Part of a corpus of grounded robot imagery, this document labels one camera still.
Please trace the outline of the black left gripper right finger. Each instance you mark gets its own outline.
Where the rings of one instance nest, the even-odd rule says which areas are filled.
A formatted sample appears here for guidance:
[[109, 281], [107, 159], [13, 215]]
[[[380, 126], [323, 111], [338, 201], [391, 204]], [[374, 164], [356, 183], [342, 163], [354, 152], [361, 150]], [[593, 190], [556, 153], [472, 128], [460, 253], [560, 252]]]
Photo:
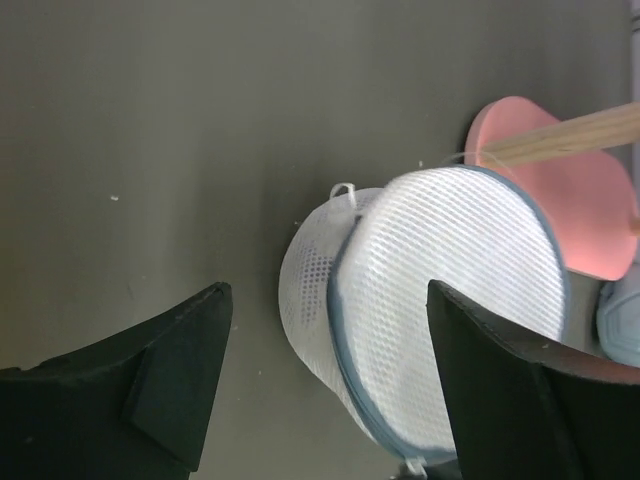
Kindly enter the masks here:
[[636, 479], [639, 371], [499, 316], [442, 281], [429, 329], [465, 479]]

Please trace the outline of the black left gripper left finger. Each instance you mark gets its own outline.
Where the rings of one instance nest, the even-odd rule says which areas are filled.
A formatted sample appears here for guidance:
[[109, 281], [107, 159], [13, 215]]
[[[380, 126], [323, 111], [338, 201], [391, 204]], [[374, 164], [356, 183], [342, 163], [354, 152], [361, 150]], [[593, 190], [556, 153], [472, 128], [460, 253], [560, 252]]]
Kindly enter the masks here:
[[200, 465], [233, 314], [213, 284], [30, 369], [1, 372], [5, 479], [186, 479]]

